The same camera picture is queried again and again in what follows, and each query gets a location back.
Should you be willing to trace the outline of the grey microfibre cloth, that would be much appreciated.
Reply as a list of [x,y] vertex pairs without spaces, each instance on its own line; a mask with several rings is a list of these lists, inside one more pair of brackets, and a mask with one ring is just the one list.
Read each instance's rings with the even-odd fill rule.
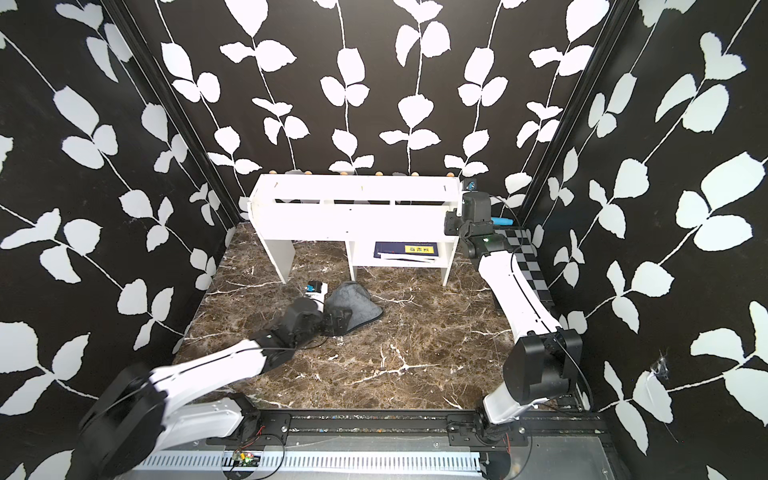
[[371,300],[371,294],[360,283],[342,283],[325,301],[331,316],[333,335],[341,336],[378,320],[383,309]]

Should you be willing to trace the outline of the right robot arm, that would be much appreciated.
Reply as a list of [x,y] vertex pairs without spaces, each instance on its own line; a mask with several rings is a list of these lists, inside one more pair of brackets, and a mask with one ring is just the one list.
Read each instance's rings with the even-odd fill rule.
[[464,193],[462,206],[446,214],[444,233],[458,237],[514,337],[502,383],[483,399],[486,423],[511,423],[536,405],[574,393],[581,377],[581,336],[563,329],[529,285],[517,250],[495,231],[490,195]]

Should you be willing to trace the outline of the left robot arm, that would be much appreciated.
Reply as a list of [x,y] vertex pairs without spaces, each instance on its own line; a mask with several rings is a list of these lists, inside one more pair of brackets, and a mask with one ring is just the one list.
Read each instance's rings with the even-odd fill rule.
[[137,466],[170,437],[174,413],[233,382],[276,369],[318,336],[348,332],[354,311],[301,297],[251,338],[196,360],[122,370],[87,411],[66,476],[102,479]]

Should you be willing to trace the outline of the white wooden bookshelf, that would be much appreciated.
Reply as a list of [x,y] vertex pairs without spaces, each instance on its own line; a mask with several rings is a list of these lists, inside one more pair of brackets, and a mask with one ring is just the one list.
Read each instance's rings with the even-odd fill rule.
[[[444,234],[461,207],[459,179],[444,176],[264,174],[248,216],[281,281],[299,241],[342,242],[349,271],[359,267],[434,268],[447,280],[458,239]],[[377,259],[376,242],[435,242],[435,263]]]

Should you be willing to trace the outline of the dark blue book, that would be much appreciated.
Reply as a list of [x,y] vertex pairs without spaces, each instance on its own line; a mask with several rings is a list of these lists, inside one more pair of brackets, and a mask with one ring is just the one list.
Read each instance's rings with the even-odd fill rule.
[[373,256],[383,260],[435,263],[439,248],[435,242],[376,242]]

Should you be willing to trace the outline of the black white checkerboard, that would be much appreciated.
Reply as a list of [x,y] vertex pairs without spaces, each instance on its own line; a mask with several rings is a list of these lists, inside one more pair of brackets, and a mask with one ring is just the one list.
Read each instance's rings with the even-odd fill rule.
[[557,315],[555,303],[548,290],[541,267],[536,256],[530,233],[525,229],[513,226],[497,228],[496,233],[503,235],[512,250],[522,274],[544,307],[553,315]]

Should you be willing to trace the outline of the small circuit board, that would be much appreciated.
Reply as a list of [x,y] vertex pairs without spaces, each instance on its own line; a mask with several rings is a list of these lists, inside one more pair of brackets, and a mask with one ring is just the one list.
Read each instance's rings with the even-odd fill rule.
[[234,452],[230,461],[230,470],[237,468],[255,468],[259,466],[260,460],[260,455],[253,452]]

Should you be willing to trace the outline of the white perforated strip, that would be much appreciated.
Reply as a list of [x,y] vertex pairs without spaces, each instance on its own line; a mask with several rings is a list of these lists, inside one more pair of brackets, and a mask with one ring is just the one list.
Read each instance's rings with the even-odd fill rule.
[[164,451],[153,454],[136,466],[136,471],[212,472],[327,472],[372,474],[442,475],[479,474],[477,452],[339,452],[278,451],[246,452],[233,463],[231,451]]

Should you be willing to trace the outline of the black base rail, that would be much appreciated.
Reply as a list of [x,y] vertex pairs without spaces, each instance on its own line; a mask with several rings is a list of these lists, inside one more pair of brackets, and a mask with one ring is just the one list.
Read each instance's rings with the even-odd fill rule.
[[596,437],[610,440],[597,414],[568,415],[529,410],[519,419],[492,425],[475,410],[259,410],[228,437],[208,445],[288,445],[301,437],[405,438],[437,436],[451,446],[491,451],[525,446],[535,437]]

